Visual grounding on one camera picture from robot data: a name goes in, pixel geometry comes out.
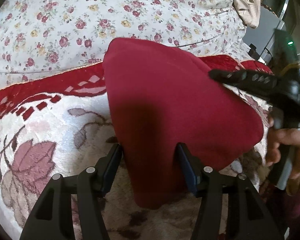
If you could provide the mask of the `person's right hand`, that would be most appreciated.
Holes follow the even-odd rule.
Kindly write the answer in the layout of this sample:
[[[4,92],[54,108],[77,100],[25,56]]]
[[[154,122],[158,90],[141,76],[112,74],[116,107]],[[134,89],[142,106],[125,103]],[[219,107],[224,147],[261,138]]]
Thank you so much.
[[[286,186],[288,195],[295,196],[300,192],[300,129],[273,129],[274,120],[268,116],[266,165],[271,166],[281,159],[281,145],[293,146],[296,150],[292,171]]]

